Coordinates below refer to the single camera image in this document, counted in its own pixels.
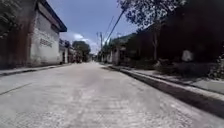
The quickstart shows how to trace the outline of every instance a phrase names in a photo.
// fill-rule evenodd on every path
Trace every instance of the cloud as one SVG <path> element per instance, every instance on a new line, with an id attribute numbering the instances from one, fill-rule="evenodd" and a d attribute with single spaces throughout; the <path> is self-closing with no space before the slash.
<path id="1" fill-rule="evenodd" d="M 74 39 L 75 39 L 75 40 L 83 40 L 84 37 L 83 37 L 81 34 L 74 33 Z"/>
<path id="2" fill-rule="evenodd" d="M 86 38 L 85 36 L 83 36 L 80 33 L 75 33 L 75 32 L 72 32 L 72 31 L 68 31 L 67 33 L 62 33 L 61 38 L 63 40 L 68 40 L 71 43 L 73 41 L 85 41 L 91 47 L 91 53 L 94 53 L 94 54 L 96 54 L 97 51 L 99 50 L 99 46 L 95 41 L 93 41 L 89 38 Z"/>

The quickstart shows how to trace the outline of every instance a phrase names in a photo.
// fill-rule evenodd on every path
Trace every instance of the roof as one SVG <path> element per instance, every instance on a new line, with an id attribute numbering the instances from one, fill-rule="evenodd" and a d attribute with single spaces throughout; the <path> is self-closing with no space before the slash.
<path id="1" fill-rule="evenodd" d="M 39 0 L 39 2 L 47 9 L 47 11 L 51 14 L 51 16 L 58 22 L 60 32 L 67 32 L 67 27 L 61 21 L 61 19 L 57 16 L 52 7 L 48 4 L 46 0 Z"/>

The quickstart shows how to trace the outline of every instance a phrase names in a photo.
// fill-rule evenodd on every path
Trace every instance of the wall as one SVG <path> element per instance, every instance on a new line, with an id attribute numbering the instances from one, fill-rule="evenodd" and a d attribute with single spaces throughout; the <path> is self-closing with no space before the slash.
<path id="1" fill-rule="evenodd" d="M 60 63 L 59 31 L 39 11 L 36 12 L 34 32 L 30 51 L 32 66 Z"/>
<path id="2" fill-rule="evenodd" d="M 0 15 L 4 17 L 4 13 L 8 13 L 14 16 L 10 20 L 17 24 L 17 27 L 10 27 L 10 22 L 2 22 L 4 20 L 0 18 L 0 26 L 4 26 L 0 27 L 0 33 L 10 31 L 7 36 L 0 39 L 0 69 L 26 65 L 30 41 L 28 37 L 35 4 L 36 0 L 0 1 Z"/>

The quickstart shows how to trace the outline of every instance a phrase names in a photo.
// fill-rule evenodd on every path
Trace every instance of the white building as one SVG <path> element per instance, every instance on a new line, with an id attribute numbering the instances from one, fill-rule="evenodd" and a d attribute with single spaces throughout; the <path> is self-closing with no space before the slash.
<path id="1" fill-rule="evenodd" d="M 37 3 L 30 46 L 30 65 L 60 64 L 59 33 L 67 28 L 45 0 Z"/>

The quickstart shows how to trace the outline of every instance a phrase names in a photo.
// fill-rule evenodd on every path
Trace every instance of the street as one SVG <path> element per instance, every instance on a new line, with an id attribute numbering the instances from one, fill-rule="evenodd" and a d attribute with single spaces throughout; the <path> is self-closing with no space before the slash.
<path id="1" fill-rule="evenodd" d="M 223 128 L 224 120 L 97 63 L 0 77 L 0 128 Z"/>

